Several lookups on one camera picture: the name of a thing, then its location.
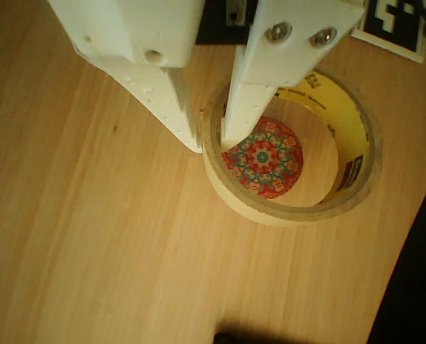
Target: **mandala pattern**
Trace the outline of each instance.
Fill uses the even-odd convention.
[[[274,199],[299,179],[303,166],[298,138],[279,120],[261,117],[241,143],[222,154],[227,168],[251,192]]]

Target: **masking tape roll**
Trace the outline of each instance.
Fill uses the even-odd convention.
[[[214,190],[244,217],[273,226],[318,221],[358,205],[372,190],[382,168],[379,126],[340,82],[314,70],[299,85],[280,88],[276,97],[313,111],[333,133],[339,152],[338,175],[328,195],[312,207],[275,204],[246,190],[222,160],[221,118],[228,89],[217,97],[202,121],[205,168]]]

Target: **red circular pattern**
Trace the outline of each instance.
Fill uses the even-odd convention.
[[[302,147],[293,131],[279,120],[265,117],[222,157],[245,188],[266,199],[290,190],[303,167]]]

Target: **wood grain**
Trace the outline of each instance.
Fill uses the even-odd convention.
[[[232,59],[196,50],[198,113]],[[345,38],[321,67],[379,119],[379,187],[336,219],[261,226],[46,1],[1,0],[0,343],[210,343],[228,324],[364,343],[426,192],[426,62]]]

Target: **hole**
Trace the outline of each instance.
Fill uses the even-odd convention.
[[[147,50],[144,53],[144,57],[146,58],[146,61],[155,65],[160,65],[164,62],[164,55],[156,50]]]

